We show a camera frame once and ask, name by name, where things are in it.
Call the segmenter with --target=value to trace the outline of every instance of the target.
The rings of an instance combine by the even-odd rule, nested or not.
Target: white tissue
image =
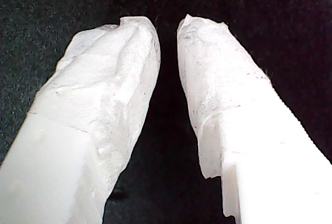
[[[73,37],[0,168],[0,222],[101,223],[160,67],[146,17]]]
[[[228,26],[187,15],[178,64],[205,178],[237,224],[330,223],[332,165]]]

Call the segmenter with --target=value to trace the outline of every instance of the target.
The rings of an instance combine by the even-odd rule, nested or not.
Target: rough white surface
[[[186,16],[178,63],[205,178],[237,223],[331,223],[332,165],[228,26]]]
[[[0,223],[101,223],[159,66],[146,17],[76,34],[0,168]]]

